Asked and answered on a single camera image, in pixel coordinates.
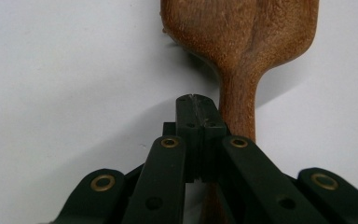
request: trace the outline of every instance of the black bracket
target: black bracket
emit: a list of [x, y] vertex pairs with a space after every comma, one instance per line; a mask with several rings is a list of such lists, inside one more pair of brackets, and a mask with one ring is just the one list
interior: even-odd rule
[[358, 223], [358, 189], [319, 168], [283, 174], [200, 95], [176, 100], [176, 122], [164, 123], [145, 164], [87, 175], [51, 223], [182, 223], [185, 183], [195, 179], [218, 183], [230, 223]]

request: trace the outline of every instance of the wooden spatula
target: wooden spatula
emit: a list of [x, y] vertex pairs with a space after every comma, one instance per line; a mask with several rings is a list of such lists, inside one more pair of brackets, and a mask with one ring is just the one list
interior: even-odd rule
[[165, 32], [221, 78], [219, 110], [233, 134], [255, 140], [255, 92], [270, 68], [305, 52], [318, 0], [161, 0]]

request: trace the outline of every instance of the white surface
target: white surface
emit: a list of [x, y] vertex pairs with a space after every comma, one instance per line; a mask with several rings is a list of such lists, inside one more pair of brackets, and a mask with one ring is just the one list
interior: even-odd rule
[[[218, 103], [215, 76], [158, 12], [159, 0], [0, 2], [0, 224], [51, 221], [83, 176], [144, 162], [177, 97]], [[310, 50], [262, 78], [256, 123], [283, 172], [323, 167], [358, 188], [358, 1], [321, 1]]]

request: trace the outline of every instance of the brown wooden utensil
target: brown wooden utensil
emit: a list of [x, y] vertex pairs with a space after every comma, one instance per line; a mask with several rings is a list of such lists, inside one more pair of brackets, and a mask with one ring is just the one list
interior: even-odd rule
[[[219, 110], [231, 133], [255, 140], [255, 93], [270, 68], [309, 47], [318, 0], [161, 0], [164, 31], [221, 78]], [[227, 223], [209, 185], [202, 223]]]

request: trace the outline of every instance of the wood grain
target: wood grain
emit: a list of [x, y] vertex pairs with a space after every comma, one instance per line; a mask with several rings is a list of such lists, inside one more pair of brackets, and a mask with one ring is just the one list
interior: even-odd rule
[[[220, 76], [219, 110], [231, 132], [255, 141], [257, 84], [310, 47], [318, 6], [318, 0], [161, 0], [160, 15], [164, 31]], [[215, 184], [201, 223], [227, 223]]]

